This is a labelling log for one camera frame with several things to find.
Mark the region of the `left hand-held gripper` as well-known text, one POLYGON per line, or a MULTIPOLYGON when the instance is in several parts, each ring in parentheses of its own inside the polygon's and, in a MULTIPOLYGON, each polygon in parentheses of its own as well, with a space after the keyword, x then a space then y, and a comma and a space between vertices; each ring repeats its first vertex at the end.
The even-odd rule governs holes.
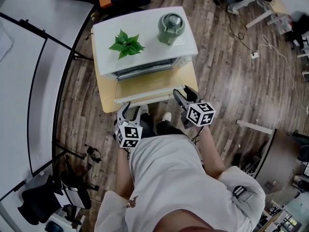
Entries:
POLYGON ((117 112, 116 140, 121 148, 135 148, 141 140, 143 128, 140 126, 141 106, 137 108, 133 119, 126 120, 125 113, 131 102, 126 102, 117 112))

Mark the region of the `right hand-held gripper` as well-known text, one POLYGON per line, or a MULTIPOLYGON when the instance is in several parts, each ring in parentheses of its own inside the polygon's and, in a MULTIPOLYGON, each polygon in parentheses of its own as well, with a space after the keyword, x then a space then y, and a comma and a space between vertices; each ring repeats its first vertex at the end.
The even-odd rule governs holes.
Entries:
POLYGON ((189 86, 185 86, 186 98, 177 89, 173 90, 173 96, 177 104, 184 110, 181 121, 185 129, 190 127, 204 127, 212 123, 216 113, 210 102, 202 101, 198 92, 189 86))

